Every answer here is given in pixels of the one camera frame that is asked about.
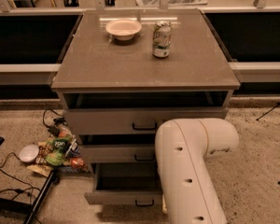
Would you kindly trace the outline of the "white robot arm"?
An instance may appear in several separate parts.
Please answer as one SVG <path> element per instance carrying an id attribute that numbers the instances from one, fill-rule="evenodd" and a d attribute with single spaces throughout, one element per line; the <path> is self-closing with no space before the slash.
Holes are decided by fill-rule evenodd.
<path id="1" fill-rule="evenodd" d="M 172 119 L 157 130 L 155 153 L 170 224 L 227 224 L 204 159 L 237 148 L 224 119 Z"/>

